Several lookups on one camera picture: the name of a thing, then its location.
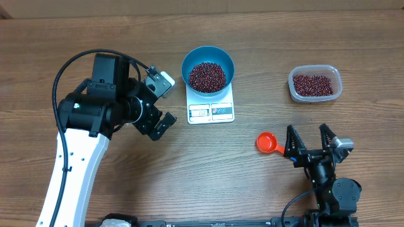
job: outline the wooden table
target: wooden table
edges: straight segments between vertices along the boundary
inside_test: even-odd
[[[189,125],[181,62],[215,45],[233,58],[235,122]],[[404,225],[404,11],[328,11],[0,21],[0,225],[33,226],[56,152],[52,83],[73,55],[107,48],[154,64],[178,82],[157,107],[178,121],[157,142],[134,127],[110,143],[95,179],[87,220],[110,212],[140,220],[268,219],[311,188],[303,169],[262,155],[256,136],[285,142],[296,126],[320,148],[323,122],[355,141],[338,177],[363,186],[361,226]],[[296,104],[287,76],[296,66],[331,64],[343,93],[331,103]],[[63,74],[58,100],[91,76],[93,56]],[[287,215],[314,207],[313,197]]]

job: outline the container of beans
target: container of beans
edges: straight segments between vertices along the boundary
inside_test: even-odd
[[[296,67],[290,72],[288,83],[290,96],[299,103],[334,100],[342,92],[340,73],[329,65]]]
[[[181,73],[184,82],[193,92],[201,96],[215,96],[232,82],[234,63],[218,47],[198,47],[185,56]]]

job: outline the orange measuring cup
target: orange measuring cup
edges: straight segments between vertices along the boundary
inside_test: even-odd
[[[278,144],[276,136],[272,132],[261,133],[258,136],[255,145],[260,152],[271,153],[274,151],[279,151],[282,154],[285,153],[285,148]]]

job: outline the red bean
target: red bean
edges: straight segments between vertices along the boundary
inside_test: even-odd
[[[226,74],[218,64],[202,62],[189,73],[188,83],[197,91],[212,93],[226,86]]]
[[[304,76],[293,77],[293,85],[296,93],[301,96],[328,96],[333,94],[331,81],[325,76]]]

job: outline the scale platform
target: scale platform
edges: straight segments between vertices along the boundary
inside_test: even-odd
[[[212,124],[234,121],[233,90],[230,83],[215,96],[197,95],[186,87],[187,119],[190,124]]]

